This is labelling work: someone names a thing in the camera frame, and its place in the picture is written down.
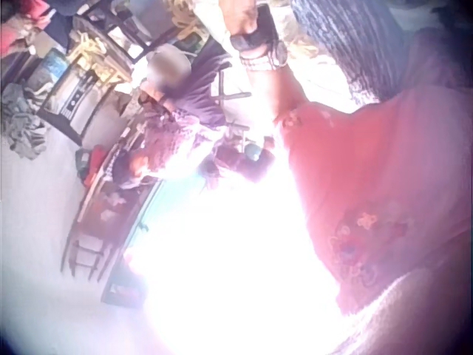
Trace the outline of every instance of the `clothing pile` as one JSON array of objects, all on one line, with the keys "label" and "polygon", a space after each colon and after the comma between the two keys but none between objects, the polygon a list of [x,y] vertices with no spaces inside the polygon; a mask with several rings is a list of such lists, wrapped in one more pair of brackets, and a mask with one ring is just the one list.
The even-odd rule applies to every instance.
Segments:
[{"label": "clothing pile", "polygon": [[1,95],[1,131],[10,149],[21,158],[33,160],[46,150],[49,126],[35,114],[42,99],[42,95],[14,83],[8,84]]}]

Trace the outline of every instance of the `desk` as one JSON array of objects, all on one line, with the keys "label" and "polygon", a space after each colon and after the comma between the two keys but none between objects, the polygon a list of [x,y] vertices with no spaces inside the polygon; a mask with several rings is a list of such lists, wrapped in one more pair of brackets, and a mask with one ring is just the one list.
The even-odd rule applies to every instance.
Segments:
[{"label": "desk", "polygon": [[[64,271],[66,259],[69,256],[69,268],[73,277],[76,268],[80,266],[90,268],[89,280],[91,280],[102,263],[97,278],[97,281],[100,281],[123,245],[129,229],[146,202],[146,198],[154,188],[153,185],[150,185],[133,190],[119,190],[106,175],[106,171],[113,163],[116,153],[121,149],[129,149],[140,137],[141,133],[134,129],[132,124],[133,122],[123,131],[119,142],[112,147],[106,156],[92,185],[81,201],[67,236],[61,258],[61,272]],[[101,249],[96,250],[84,246],[84,236],[101,241]],[[94,256],[93,264],[82,263],[78,260],[79,252],[86,252],[88,255]]]}]

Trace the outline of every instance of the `bright light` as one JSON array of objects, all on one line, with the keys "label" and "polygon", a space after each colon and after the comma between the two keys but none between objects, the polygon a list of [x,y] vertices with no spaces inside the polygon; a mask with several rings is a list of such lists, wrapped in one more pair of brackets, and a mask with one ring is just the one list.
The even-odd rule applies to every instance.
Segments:
[{"label": "bright light", "polygon": [[338,290],[286,166],[160,216],[134,256],[146,313],[176,355],[326,354],[336,341]]}]

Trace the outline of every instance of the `red fabric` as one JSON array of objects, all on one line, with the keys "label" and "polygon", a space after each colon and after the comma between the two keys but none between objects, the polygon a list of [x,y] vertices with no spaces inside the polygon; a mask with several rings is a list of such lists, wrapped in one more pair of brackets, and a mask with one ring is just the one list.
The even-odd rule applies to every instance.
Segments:
[{"label": "red fabric", "polygon": [[[46,11],[50,6],[42,0],[21,0],[21,14],[30,15],[33,19],[37,19]],[[18,39],[16,31],[3,24],[1,26],[1,56],[8,54],[8,48],[10,45]]]},{"label": "red fabric", "polygon": [[470,95],[417,87],[352,115],[306,104],[279,122],[342,311],[358,311],[471,228]]},{"label": "red fabric", "polygon": [[90,187],[92,185],[92,182],[94,181],[95,176],[97,176],[98,170],[105,161],[107,154],[107,151],[102,146],[94,147],[90,155],[89,174],[84,180],[85,187]]}]

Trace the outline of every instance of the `cloth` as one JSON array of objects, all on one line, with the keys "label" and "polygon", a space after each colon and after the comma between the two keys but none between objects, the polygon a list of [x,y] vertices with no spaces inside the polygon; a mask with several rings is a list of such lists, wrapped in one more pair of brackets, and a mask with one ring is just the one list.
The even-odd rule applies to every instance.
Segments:
[{"label": "cloth", "polygon": [[471,230],[471,94],[420,86],[352,115],[305,104],[278,122],[342,311]]},{"label": "cloth", "polygon": [[30,160],[46,150],[48,126],[34,113],[33,96],[26,99],[23,87],[8,84],[1,95],[1,133],[7,137],[10,149]]},{"label": "cloth", "polygon": [[194,171],[222,138],[225,127],[210,128],[185,110],[169,113],[146,103],[144,150],[152,157],[150,170],[161,179],[177,178]]}]

